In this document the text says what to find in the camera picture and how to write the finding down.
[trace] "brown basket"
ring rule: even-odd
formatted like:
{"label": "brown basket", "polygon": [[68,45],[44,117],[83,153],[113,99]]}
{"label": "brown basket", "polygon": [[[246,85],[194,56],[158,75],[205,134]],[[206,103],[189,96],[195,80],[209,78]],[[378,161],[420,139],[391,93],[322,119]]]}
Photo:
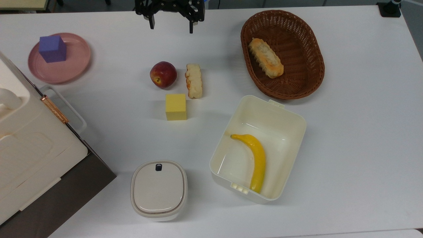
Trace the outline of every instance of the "brown basket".
{"label": "brown basket", "polygon": [[[248,50],[252,38],[264,40],[284,65],[283,75],[271,79]],[[312,94],[322,83],[323,57],[310,26],[282,10],[262,11],[242,27],[241,44],[245,63],[256,86],[267,96],[298,99]]]}

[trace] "cube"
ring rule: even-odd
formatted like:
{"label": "cube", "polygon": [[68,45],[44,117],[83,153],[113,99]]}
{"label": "cube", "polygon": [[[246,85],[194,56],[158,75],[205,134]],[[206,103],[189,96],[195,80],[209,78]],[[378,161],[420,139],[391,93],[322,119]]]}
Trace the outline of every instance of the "cube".
{"label": "cube", "polygon": [[66,45],[60,36],[42,36],[38,52],[47,63],[66,60]]}
{"label": "cube", "polygon": [[166,118],[168,121],[187,119],[185,94],[166,94]]}

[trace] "banana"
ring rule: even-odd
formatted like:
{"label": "banana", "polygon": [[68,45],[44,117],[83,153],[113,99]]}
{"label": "banana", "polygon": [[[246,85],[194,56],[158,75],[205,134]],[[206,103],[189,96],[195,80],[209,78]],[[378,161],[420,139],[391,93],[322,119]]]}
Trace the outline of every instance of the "banana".
{"label": "banana", "polygon": [[251,177],[250,189],[256,193],[260,193],[263,185],[264,173],[266,171],[266,154],[263,146],[258,139],[250,134],[237,135],[232,134],[232,139],[239,140],[247,145],[254,155],[254,171]]}

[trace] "red apple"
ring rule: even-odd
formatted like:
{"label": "red apple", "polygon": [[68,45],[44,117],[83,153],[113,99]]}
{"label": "red apple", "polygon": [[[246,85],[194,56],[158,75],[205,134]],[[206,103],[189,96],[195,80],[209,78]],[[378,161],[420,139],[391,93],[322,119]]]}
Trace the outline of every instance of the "red apple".
{"label": "red apple", "polygon": [[175,67],[166,61],[162,61],[153,66],[150,71],[150,78],[157,87],[164,89],[172,85],[176,80]]}

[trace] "yellow sponge block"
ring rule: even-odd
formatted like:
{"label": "yellow sponge block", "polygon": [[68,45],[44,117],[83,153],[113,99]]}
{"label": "yellow sponge block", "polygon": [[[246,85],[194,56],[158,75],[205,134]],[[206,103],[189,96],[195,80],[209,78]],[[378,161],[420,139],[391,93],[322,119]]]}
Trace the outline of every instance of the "yellow sponge block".
{"label": "yellow sponge block", "polygon": [[187,119],[185,94],[166,94],[166,118],[168,121]]}

